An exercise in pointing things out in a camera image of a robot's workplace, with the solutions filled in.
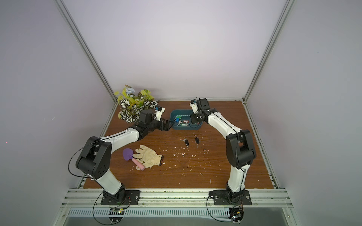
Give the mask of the teal plastic storage box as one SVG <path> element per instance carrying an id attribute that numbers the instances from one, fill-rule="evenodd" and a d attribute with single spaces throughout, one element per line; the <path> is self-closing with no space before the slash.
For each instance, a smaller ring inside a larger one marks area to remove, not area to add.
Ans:
<path id="1" fill-rule="evenodd" d="M 199 130 L 203 122 L 192 123 L 191 115 L 193 111 L 191 109 L 176 109 L 170 114 L 170 120 L 174 122 L 172 128 L 174 130 Z"/>

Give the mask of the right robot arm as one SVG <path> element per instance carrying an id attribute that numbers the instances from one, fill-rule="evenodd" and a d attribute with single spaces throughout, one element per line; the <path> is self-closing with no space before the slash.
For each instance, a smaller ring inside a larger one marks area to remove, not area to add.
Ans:
<path id="1" fill-rule="evenodd" d="M 233 125 L 219 111 L 210 108 L 209 102 L 205 98 L 191 100 L 190 107 L 193 111 L 192 123 L 204 121 L 225 138 L 226 156 L 231 165 L 226 194 L 231 199 L 240 196 L 245 190 L 247 172 L 256 158 L 251 132 Z"/>

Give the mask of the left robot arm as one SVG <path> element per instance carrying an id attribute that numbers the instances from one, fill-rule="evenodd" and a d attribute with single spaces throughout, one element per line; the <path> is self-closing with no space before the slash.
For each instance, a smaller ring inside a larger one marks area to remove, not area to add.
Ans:
<path id="1" fill-rule="evenodd" d="M 82 148 L 75 166 L 94 179 L 108 195 L 117 195 L 122 183 L 110 170 L 111 155 L 116 150 L 137 142 L 155 130 L 169 131 L 174 121 L 162 118 L 164 108 L 142 110 L 140 118 L 126 130 L 106 137 L 90 137 Z"/>

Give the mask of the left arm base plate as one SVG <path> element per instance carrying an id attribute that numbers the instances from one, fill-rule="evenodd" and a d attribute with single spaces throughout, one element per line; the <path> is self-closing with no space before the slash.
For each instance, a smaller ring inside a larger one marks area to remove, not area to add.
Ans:
<path id="1" fill-rule="evenodd" d="M 120 190 L 115 195 L 102 192 L 101 205 L 138 205 L 140 190 Z"/>

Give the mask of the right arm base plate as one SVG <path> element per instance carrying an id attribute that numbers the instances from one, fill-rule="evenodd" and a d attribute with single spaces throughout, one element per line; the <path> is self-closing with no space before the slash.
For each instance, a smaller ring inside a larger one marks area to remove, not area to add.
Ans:
<path id="1" fill-rule="evenodd" d="M 226 190 L 213 190 L 209 192 L 209 197 L 214 205 L 252 205 L 251 196 L 248 190 L 233 193 Z"/>

